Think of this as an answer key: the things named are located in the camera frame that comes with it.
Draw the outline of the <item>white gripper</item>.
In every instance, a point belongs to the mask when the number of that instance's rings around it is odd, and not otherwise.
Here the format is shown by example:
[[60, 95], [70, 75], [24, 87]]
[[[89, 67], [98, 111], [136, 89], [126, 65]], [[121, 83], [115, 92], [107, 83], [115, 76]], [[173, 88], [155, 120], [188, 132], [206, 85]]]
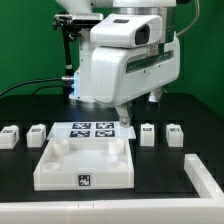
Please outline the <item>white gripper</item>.
[[99, 104], [117, 106], [120, 125], [128, 128], [129, 109], [123, 103], [151, 91], [147, 106], [150, 112], [158, 112], [163, 93], [161, 87], [176, 80], [179, 71], [180, 43], [177, 38], [166, 43], [160, 55], [153, 55], [149, 46], [134, 49], [97, 47], [91, 60], [92, 96]]

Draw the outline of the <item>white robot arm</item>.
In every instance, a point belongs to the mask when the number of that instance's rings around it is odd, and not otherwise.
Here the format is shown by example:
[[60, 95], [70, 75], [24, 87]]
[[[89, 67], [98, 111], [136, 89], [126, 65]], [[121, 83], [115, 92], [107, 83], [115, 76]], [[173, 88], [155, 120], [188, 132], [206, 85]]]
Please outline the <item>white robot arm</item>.
[[174, 30], [177, 0], [56, 0], [64, 39], [79, 41], [79, 68], [70, 98], [86, 107], [114, 107], [131, 125], [129, 103], [145, 94], [155, 102], [176, 80], [180, 44]]

